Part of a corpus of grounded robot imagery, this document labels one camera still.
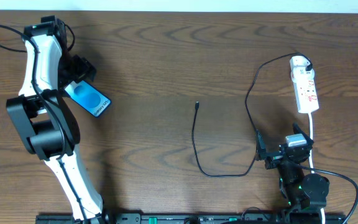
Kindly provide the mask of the blue Galaxy smartphone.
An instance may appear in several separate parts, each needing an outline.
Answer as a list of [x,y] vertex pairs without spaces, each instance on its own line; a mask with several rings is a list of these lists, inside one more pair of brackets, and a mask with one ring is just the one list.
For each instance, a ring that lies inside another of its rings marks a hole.
[[86,81],[71,82],[65,87],[67,95],[94,117],[101,116],[111,100]]

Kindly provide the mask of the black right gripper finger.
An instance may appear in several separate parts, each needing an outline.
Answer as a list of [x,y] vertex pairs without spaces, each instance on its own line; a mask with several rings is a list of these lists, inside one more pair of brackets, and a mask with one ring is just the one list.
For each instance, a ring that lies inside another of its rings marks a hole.
[[256,155],[255,158],[257,161],[261,161],[264,160],[266,158],[266,146],[263,140],[263,137],[260,133],[259,130],[256,130],[255,133],[255,138],[256,138]]
[[292,124],[293,133],[300,134],[306,140],[306,142],[310,142],[310,137],[299,127],[297,123]]

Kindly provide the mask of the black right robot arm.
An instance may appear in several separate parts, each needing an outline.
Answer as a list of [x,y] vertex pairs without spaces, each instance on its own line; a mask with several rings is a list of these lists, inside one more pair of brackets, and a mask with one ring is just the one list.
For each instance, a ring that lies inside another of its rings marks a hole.
[[266,169],[277,169],[281,178],[282,194],[290,202],[291,208],[298,211],[318,212],[327,205],[329,180],[316,173],[304,174],[300,164],[307,161],[314,141],[293,124],[293,134],[285,138],[278,150],[268,152],[262,135],[256,132],[258,161],[265,162]]

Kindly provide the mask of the white USB charger adapter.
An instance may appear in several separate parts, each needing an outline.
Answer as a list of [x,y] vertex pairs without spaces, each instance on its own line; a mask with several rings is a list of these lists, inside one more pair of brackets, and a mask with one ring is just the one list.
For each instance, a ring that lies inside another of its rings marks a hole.
[[291,70],[291,80],[293,83],[301,83],[314,79],[315,72],[313,69],[307,71],[306,67],[294,67]]

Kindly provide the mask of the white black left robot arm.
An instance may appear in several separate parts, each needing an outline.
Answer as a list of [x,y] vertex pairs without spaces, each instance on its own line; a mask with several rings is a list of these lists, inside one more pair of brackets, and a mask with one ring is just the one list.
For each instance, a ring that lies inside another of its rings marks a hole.
[[70,55],[70,28],[55,16],[24,28],[27,68],[19,95],[6,109],[24,147],[52,170],[69,199],[73,223],[109,223],[101,195],[80,157],[80,129],[65,103],[65,89],[86,78],[95,67],[84,57]]

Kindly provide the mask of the white power strip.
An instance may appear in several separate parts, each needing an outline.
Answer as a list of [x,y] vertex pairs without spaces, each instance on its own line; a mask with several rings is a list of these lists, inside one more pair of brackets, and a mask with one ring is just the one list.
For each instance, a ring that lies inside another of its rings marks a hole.
[[[297,55],[290,59],[290,68],[306,67],[309,71],[313,69],[306,57]],[[296,105],[299,113],[309,114],[319,109],[318,96],[314,79],[301,83],[293,83]]]

